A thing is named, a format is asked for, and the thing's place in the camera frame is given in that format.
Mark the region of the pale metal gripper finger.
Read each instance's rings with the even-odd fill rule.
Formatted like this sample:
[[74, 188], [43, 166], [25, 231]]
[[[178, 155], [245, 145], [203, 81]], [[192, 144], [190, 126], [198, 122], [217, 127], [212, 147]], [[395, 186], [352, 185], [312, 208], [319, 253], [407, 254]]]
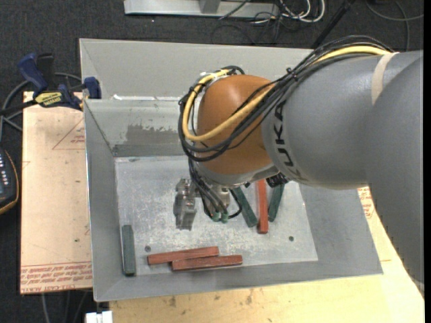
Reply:
[[176, 201], [194, 201], [195, 184], [190, 178], [181, 178], [176, 185]]
[[176, 219], [176, 228], [179, 230], [191, 231], [197, 213], [195, 199], [176, 197], [173, 212]]

